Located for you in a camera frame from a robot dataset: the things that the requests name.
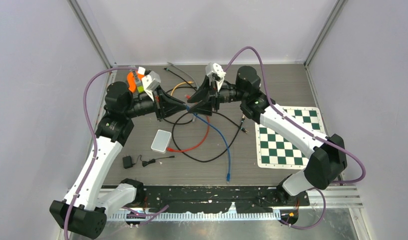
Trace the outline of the white network switch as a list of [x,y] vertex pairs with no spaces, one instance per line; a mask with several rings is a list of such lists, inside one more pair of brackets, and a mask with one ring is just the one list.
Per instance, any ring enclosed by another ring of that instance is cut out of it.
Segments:
[[171,137],[172,137],[171,132],[159,129],[155,134],[155,137],[151,144],[151,149],[157,153],[161,154],[166,153],[169,143],[171,141]]

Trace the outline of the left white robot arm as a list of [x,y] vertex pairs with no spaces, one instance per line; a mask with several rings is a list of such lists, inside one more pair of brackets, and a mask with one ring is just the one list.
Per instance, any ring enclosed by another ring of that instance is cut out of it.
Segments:
[[160,86],[151,93],[151,97],[134,95],[121,81],[107,87],[105,115],[92,132],[93,146],[86,163],[63,200],[54,200],[49,208],[65,235],[74,233],[94,240],[103,232],[108,217],[120,208],[144,203],[144,184],[130,178],[122,180],[106,195],[98,195],[134,128],[133,118],[156,114],[160,120],[186,110],[185,102],[170,96]]

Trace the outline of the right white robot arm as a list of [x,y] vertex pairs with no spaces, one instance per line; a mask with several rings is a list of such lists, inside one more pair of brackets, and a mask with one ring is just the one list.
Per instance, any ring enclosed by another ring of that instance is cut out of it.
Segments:
[[312,189],[326,189],[346,169],[344,140],[312,130],[285,112],[264,94],[261,78],[251,66],[242,66],[234,84],[224,83],[226,73],[217,63],[205,67],[203,83],[189,99],[190,113],[210,116],[221,103],[240,102],[245,117],[285,137],[309,160],[307,166],[283,179],[275,188],[275,199],[290,205],[297,195]]

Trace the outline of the lime green lego brick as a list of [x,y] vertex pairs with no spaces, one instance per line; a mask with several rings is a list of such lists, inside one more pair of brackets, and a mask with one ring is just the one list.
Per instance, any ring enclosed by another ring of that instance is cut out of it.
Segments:
[[144,92],[144,87],[142,85],[136,86],[136,89],[137,89],[139,94]]

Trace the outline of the orange S-shaped block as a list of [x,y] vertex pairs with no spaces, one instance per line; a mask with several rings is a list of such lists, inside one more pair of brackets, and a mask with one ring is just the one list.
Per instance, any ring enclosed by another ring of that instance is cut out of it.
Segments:
[[126,79],[127,79],[127,83],[128,83],[128,89],[132,92],[132,93],[138,93],[136,86],[142,86],[142,78],[144,77],[143,74],[138,73],[137,71],[133,72],[131,71]]

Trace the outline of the black power adapter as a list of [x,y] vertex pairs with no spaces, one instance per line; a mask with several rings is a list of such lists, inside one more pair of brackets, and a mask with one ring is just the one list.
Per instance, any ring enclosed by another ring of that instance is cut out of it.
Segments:
[[150,160],[142,160],[142,155],[139,155],[136,161],[133,161],[133,158],[131,156],[124,156],[122,158],[122,164],[124,169],[130,169],[132,168],[135,164],[141,162],[143,167],[146,167],[150,164],[156,163],[157,160],[163,160],[163,159],[171,159],[175,158],[174,155],[167,156],[167,157],[159,157],[159,158],[152,158]]

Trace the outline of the green white chessboard mat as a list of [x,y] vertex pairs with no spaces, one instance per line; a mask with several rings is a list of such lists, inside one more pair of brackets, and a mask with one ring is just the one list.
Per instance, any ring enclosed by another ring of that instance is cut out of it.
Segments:
[[257,165],[260,168],[302,170],[308,157],[326,138],[317,107],[269,106],[255,124]]

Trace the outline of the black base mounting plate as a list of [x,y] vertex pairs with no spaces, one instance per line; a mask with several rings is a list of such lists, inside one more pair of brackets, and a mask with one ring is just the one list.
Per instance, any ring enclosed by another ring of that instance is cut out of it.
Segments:
[[152,213],[168,206],[168,213],[217,214],[235,207],[240,214],[268,213],[273,207],[307,207],[310,201],[307,193],[283,198],[271,186],[162,186],[149,185],[129,208],[148,209]]

